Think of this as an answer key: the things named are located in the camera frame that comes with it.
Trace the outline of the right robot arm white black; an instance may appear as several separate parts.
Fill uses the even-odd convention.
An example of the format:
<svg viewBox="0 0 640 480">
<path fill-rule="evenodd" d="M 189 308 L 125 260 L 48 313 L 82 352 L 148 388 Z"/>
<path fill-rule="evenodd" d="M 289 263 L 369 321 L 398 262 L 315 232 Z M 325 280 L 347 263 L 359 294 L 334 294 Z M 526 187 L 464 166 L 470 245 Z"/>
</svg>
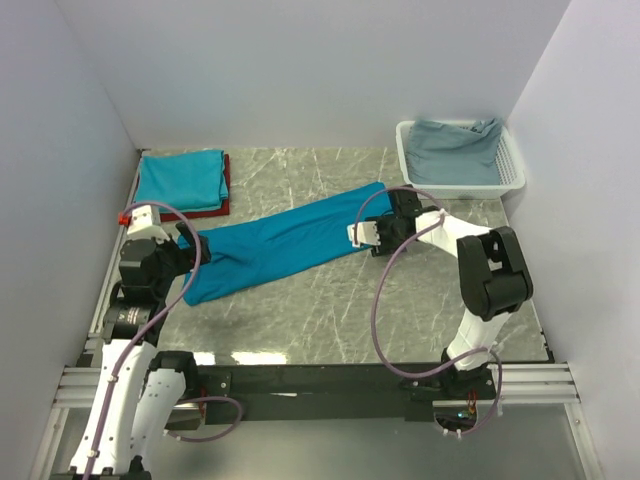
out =
<svg viewBox="0 0 640 480">
<path fill-rule="evenodd" d="M 474 386 L 471 371 L 484 367 L 503 326 L 534 292 L 517 235 L 510 227 L 489 228 L 461 220 L 446 211 L 431 194 L 414 187 L 383 190 L 389 214 L 364 219 L 359 210 L 347 227 L 354 247 L 390 260 L 378 283 L 371 310 L 374 348 L 383 364 L 399 376 L 420 379 L 439 374 L 444 395 L 460 399 Z M 382 353 L 376 330 L 379 297 L 386 275 L 399 254 L 414 243 L 434 246 L 457 260 L 465 311 L 454 339 L 444 351 L 443 364 L 426 373 L 408 373 L 393 366 Z"/>
</svg>

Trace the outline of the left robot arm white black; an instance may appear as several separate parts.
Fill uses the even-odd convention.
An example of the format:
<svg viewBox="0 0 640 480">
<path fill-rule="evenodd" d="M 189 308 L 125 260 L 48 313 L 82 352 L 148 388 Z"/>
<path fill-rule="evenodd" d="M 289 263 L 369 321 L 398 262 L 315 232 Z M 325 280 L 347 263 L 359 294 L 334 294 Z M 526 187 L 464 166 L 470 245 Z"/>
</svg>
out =
<svg viewBox="0 0 640 480">
<path fill-rule="evenodd" d="M 132 220 L 120 250 L 120 279 L 103 318 L 100 375 L 88 423 L 64 479 L 148 479 L 149 455 L 174 406 L 193 399 L 192 354 L 158 349 L 174 280 L 209 262 L 207 240 L 180 222 L 184 245 L 154 220 Z"/>
</svg>

